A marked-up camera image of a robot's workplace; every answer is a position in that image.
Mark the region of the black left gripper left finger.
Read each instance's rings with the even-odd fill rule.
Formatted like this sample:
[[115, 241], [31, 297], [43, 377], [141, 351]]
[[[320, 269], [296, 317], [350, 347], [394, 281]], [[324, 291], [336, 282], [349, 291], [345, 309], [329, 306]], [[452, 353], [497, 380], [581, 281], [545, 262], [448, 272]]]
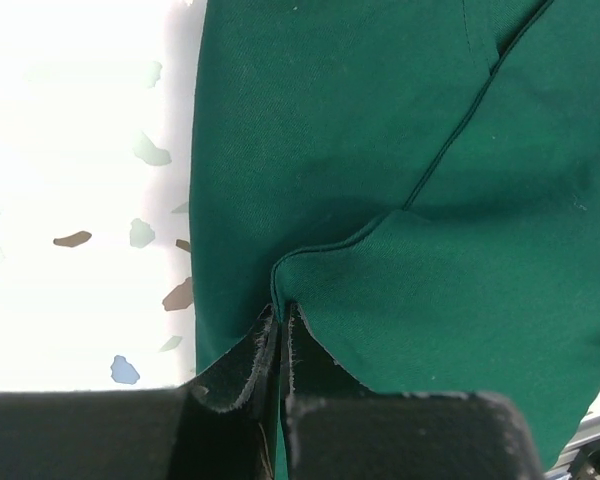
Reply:
[[234, 347], [186, 384], [181, 479], [273, 479], [280, 331], [268, 305]]

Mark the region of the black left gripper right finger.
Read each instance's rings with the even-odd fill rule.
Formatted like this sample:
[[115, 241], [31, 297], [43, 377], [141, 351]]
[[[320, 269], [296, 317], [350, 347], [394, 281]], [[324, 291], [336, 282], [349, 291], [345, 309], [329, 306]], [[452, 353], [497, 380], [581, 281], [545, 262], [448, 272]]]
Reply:
[[374, 394], [313, 335], [302, 308], [288, 307], [281, 339], [280, 424], [289, 479], [340, 479], [360, 449], [359, 415]]

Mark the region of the dark green surgical cloth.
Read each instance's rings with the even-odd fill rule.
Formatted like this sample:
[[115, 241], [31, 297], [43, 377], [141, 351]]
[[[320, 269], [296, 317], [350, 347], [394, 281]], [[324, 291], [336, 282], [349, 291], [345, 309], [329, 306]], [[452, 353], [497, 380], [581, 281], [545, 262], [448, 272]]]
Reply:
[[553, 466], [600, 391], [600, 1], [209, 2], [189, 219], [198, 370], [298, 305]]

